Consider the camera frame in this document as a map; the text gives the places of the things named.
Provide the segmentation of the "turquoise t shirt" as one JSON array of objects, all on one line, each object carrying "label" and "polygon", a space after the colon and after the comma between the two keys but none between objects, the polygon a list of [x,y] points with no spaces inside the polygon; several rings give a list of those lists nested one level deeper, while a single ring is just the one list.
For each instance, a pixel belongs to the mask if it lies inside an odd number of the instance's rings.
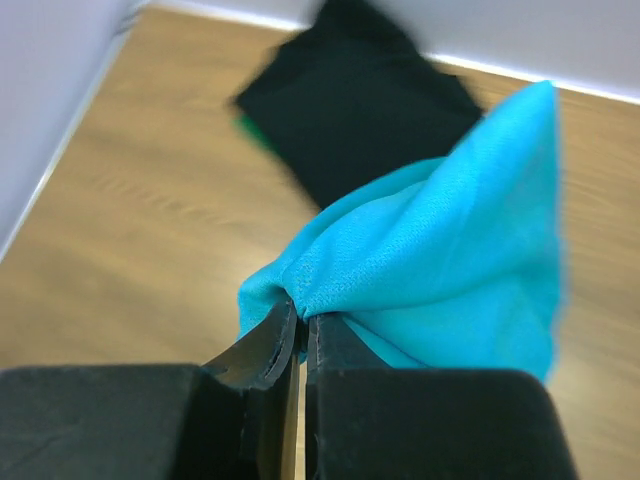
[{"label": "turquoise t shirt", "polygon": [[338,313],[396,368],[510,368],[545,380],[564,297],[557,97],[494,107],[447,156],[319,213],[238,292],[242,333],[290,299]]}]

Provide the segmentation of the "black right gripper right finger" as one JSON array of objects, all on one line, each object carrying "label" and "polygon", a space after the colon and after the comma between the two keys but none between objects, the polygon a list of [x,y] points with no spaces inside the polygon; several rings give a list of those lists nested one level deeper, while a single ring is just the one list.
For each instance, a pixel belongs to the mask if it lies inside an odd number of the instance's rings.
[{"label": "black right gripper right finger", "polygon": [[574,479],[558,414],[533,376],[395,369],[338,315],[311,319],[310,479]]}]

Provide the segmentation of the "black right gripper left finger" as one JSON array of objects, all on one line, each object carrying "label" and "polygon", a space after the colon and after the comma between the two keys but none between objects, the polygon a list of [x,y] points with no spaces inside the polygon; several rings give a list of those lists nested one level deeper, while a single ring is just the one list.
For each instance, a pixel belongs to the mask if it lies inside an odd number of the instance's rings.
[{"label": "black right gripper left finger", "polygon": [[290,301],[203,364],[1,373],[5,479],[291,479],[299,328]]}]

